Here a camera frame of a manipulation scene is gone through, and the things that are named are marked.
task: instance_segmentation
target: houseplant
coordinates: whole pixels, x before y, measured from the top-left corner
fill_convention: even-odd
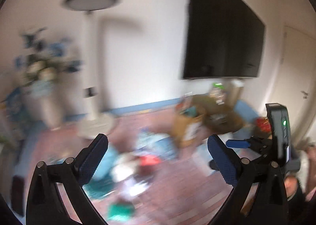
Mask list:
[[[48,44],[45,39],[39,38],[43,30],[46,28],[21,34],[25,48],[30,52],[17,57],[15,66],[19,71],[21,86],[39,100],[46,126],[58,129],[63,122],[63,109],[56,95],[56,84],[60,81],[61,72],[77,72],[80,61],[65,57],[70,40],[63,38]]]

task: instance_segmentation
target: door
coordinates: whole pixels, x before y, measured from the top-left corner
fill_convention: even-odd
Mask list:
[[[290,126],[300,120],[312,92],[315,75],[316,40],[291,27],[285,27],[284,48],[270,103],[288,108]]]

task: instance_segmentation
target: lamp base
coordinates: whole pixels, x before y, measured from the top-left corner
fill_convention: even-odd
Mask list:
[[[108,135],[112,131],[115,127],[115,117],[111,113],[100,113],[94,120],[83,118],[77,127],[79,137],[93,140],[99,133]]]

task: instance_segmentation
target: television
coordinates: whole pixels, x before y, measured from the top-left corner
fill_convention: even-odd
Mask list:
[[[242,0],[190,0],[183,79],[257,77],[264,33]]]

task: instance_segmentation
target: green cloth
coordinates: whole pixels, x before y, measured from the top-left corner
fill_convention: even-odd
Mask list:
[[[108,220],[112,221],[129,221],[135,213],[135,208],[132,204],[116,203],[111,204],[108,210]]]

